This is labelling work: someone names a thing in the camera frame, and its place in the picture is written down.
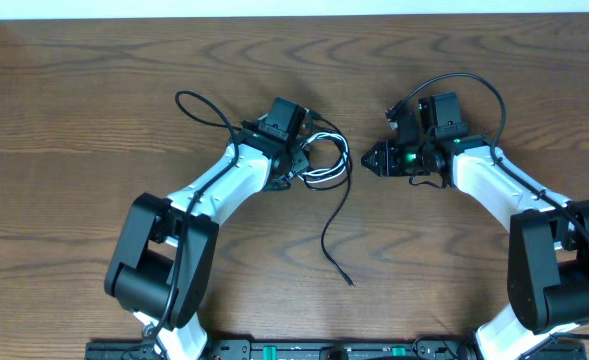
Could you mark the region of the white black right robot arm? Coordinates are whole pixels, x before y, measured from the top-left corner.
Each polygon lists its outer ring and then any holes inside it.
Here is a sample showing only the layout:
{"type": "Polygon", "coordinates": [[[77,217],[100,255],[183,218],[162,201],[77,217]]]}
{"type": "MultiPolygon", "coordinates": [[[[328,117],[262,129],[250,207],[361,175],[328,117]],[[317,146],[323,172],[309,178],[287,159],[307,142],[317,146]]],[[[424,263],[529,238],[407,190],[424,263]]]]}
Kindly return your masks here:
{"type": "Polygon", "coordinates": [[[439,174],[507,230],[508,305],[457,349],[460,359],[530,359],[589,324],[589,200],[549,191],[461,119],[397,114],[394,139],[361,158],[379,177],[439,174]]]}

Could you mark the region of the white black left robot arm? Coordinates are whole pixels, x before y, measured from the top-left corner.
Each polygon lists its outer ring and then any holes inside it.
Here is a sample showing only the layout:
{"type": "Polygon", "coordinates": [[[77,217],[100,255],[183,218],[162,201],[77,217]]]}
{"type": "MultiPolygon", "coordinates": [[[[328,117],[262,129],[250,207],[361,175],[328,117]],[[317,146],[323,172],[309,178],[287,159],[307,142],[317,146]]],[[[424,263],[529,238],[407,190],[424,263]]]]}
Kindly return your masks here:
{"type": "Polygon", "coordinates": [[[220,227],[250,196],[284,190],[304,162],[298,120],[245,122],[223,156],[189,186],[134,200],[105,292],[143,325],[141,340],[86,346],[88,359],[199,359],[210,343],[198,318],[220,227]]]}

